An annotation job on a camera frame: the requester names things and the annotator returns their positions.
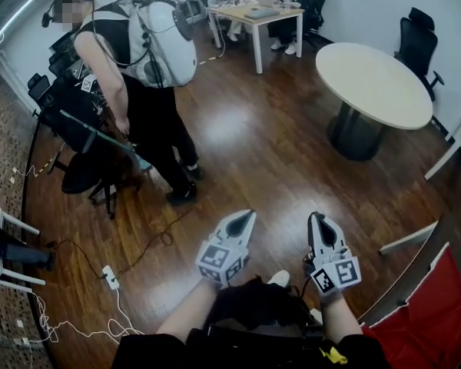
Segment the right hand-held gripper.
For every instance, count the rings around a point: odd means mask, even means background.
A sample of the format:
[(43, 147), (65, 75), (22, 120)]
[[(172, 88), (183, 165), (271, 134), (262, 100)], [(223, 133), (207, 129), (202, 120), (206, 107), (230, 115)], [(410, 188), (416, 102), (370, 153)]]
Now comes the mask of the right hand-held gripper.
[[(308, 244), (312, 251), (305, 256), (303, 267), (320, 296), (330, 296), (361, 282), (358, 258), (346, 246), (343, 229), (338, 223), (318, 212), (311, 213)], [(333, 251), (324, 254), (324, 245)]]

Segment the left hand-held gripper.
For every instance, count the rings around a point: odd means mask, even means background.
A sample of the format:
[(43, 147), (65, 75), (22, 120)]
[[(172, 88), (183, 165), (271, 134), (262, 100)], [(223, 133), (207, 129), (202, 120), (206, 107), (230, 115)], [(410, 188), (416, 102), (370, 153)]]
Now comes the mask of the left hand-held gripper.
[(203, 278), (226, 284), (243, 269), (256, 217), (255, 211), (246, 209), (219, 222), (215, 231), (203, 241), (195, 260)]

